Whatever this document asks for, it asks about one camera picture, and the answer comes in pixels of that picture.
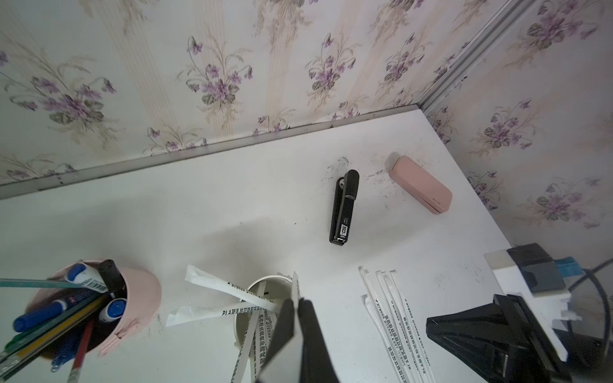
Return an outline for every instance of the blue pen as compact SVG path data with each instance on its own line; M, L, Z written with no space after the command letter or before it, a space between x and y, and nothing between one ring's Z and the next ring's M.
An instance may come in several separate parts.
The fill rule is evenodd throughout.
M63 342L55 352L55 358L51 361L52 373L58 371L65 363L74 359L75 355L77 355L78 344L82 335L83 329L77 328L64 337Z
M36 326L46 320L51 318L55 318L56 316L63 313L66 309L73 307L77 303L82 300L91 297L96 294L91 290L83 289L76 294L72 294L64 299L56 299L50 305L45 306L43 308L39 308L38 310L31 311L30 313L24 314L15 319L13 322L13 329L18 332L27 331L29 328Z

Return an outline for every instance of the desk surface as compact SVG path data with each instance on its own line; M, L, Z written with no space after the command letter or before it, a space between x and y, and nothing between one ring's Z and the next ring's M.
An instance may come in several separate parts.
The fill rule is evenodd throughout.
M452 191L447 213L431 214L389 178L399 154ZM341 247L328 242L329 226L335 180L349 169L360 185ZM437 382L481 382L425 337L425 320L490 303L500 290L483 254L508 247L419 110L0 201L3 278L46 278L77 259L112 258L162 284L159 319L108 356L88 356L84 383L230 379L232 318L163 327L179 306L236 301L187 283L187 264L240 286L295 270L342 382L397 380L357 267L396 269ZM0 289L0 339L14 335L11 323L33 294ZM49 369L36 360L11 381L66 381L69 368Z

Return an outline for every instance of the stapler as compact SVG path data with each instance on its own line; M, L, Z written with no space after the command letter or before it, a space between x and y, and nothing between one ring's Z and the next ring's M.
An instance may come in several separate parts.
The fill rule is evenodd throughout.
M330 242L343 246L349 237L353 203L357 197L357 186L360 175L355 170L345 173L337 180L334 193L334 207L332 208L332 223L330 225Z

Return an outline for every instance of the pen holder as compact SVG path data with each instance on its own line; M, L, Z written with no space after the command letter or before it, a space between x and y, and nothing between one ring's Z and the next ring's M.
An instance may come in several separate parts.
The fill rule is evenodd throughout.
M265 291L268 292L265 296L266 299L282 299L285 301L285 299L290 298L292 294L292 278L285 275L267 275L253 282L247 290L256 293L257 285L262 281L266 281ZM239 348L245 341L245 331L248 324L249 314L236 314L234 316L234 337Z
M100 260L85 260L82 261L90 266L98 266ZM53 273L49 279L64 280L66 273L76 264L70 264ZM134 335L147 328L154 316L158 313L158 309L162 302L162 287L159 284L155 275L149 271L138 270L129 267L118 267L121 276L126 283L127 300L126 309L116 322L115 328L112 329L109 336L104 339L92 339L88 352L98 351L98 356L102 357L119 345L128 336ZM34 298L28 303L25 312L28 313L35 309L45 306L58 295L64 292L64 289L40 289L35 294Z

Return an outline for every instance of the barcode label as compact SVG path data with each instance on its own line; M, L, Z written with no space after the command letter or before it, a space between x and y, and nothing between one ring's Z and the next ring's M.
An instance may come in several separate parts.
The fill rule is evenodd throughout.
M90 279L86 279L85 281L83 281L81 283L81 286L87 287L88 289L92 289L98 292L106 292L107 291L107 287L103 284L98 283L97 281L95 281L94 279L90 278Z

